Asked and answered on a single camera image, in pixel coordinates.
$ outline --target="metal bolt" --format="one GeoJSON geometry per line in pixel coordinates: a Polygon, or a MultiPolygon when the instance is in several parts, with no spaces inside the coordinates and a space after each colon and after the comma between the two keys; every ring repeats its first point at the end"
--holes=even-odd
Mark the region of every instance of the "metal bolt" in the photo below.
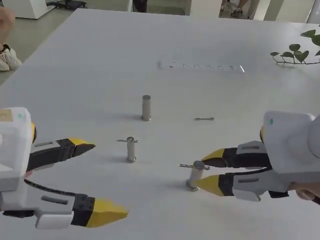
{"type": "Polygon", "coordinates": [[[185,181],[186,188],[191,192],[199,190],[196,181],[201,179],[204,170],[210,169],[210,167],[206,166],[202,161],[195,161],[193,165],[178,164],[178,167],[192,169],[190,177],[185,181]]]}
{"type": "Polygon", "coordinates": [[[149,95],[142,97],[142,120],[144,122],[151,120],[151,97],[149,95]]]}
{"type": "Polygon", "coordinates": [[[137,158],[135,156],[135,144],[139,143],[138,140],[135,140],[135,138],[133,136],[129,136],[126,140],[117,140],[117,142],[123,142],[126,143],[126,147],[127,147],[127,157],[126,157],[126,161],[129,163],[134,163],[137,158]]]}

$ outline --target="metal cylinder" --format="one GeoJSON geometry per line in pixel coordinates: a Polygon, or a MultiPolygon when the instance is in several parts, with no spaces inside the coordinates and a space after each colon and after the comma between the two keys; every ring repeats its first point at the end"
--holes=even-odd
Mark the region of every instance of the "metal cylinder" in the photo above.
{"type": "Polygon", "coordinates": [[[129,163],[134,163],[137,159],[135,156],[135,139],[134,139],[134,137],[129,136],[126,139],[126,142],[127,142],[126,146],[128,148],[128,156],[127,156],[126,160],[129,163]]]}
{"type": "Polygon", "coordinates": [[[196,181],[200,180],[206,165],[202,161],[195,161],[189,179],[185,182],[185,186],[189,191],[195,192],[199,190],[196,181]]]}
{"type": "Polygon", "coordinates": [[[151,120],[151,97],[149,95],[142,97],[142,120],[144,122],[151,120]]]}

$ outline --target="green plant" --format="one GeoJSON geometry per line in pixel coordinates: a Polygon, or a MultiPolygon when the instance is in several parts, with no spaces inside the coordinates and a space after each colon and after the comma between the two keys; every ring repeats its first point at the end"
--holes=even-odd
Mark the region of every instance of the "green plant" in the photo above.
{"type": "MultiPolygon", "coordinates": [[[[300,36],[304,38],[310,38],[314,45],[320,47],[320,34],[316,35],[315,29],[303,32],[300,34],[300,36]]],[[[289,50],[290,51],[285,51],[280,55],[282,60],[277,60],[275,58],[280,54],[277,51],[271,52],[270,55],[272,56],[273,60],[277,64],[304,64],[304,65],[320,64],[320,59],[319,61],[316,61],[316,62],[306,62],[306,58],[309,56],[310,51],[309,50],[301,51],[300,44],[291,44],[289,46],[289,50]]],[[[320,50],[315,54],[315,56],[320,56],[320,50]]]]}

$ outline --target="floor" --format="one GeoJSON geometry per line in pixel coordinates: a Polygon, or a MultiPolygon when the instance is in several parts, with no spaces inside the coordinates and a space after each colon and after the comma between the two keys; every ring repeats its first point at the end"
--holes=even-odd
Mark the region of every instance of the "floor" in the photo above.
{"type": "MultiPolygon", "coordinates": [[[[237,8],[237,4],[235,4],[235,2],[238,1],[231,1],[230,3],[227,3],[224,7],[223,12],[220,13],[219,18],[233,19],[233,17],[231,17],[231,13],[237,8]]],[[[250,17],[248,14],[250,4],[251,1],[249,0],[243,7],[243,14],[239,16],[240,19],[247,19],[248,17],[250,17]]]]}
{"type": "MultiPolygon", "coordinates": [[[[86,0],[88,8],[111,11],[126,11],[128,0],[86,0]]],[[[184,15],[184,0],[148,0],[149,13],[184,15]]],[[[38,20],[16,19],[7,43],[16,51],[24,62],[38,46],[70,15],[72,11],[53,9],[38,20]]],[[[3,84],[12,71],[0,72],[0,85],[3,84]]]]}

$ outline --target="table surface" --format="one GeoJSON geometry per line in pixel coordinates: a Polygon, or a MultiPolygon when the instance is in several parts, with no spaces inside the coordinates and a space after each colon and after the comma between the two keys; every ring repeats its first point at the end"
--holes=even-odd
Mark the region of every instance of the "table surface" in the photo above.
{"type": "MultiPolygon", "coordinates": [[[[4,240],[228,240],[319,237],[320,207],[289,198],[253,203],[189,192],[191,164],[212,151],[258,140],[264,112],[320,113],[319,65],[283,66],[270,52],[318,25],[77,10],[0,88],[1,107],[28,108],[38,140],[96,143],[83,156],[37,171],[39,184],[107,197],[129,208],[105,227],[35,230],[35,218],[0,217],[4,240]],[[163,59],[241,65],[245,73],[160,69],[163,59]],[[152,120],[142,122],[142,96],[152,120]],[[215,117],[215,121],[194,121],[215,117]],[[125,162],[134,136],[136,163],[125,162]]],[[[221,168],[205,176],[227,171],[221,168]]]]}

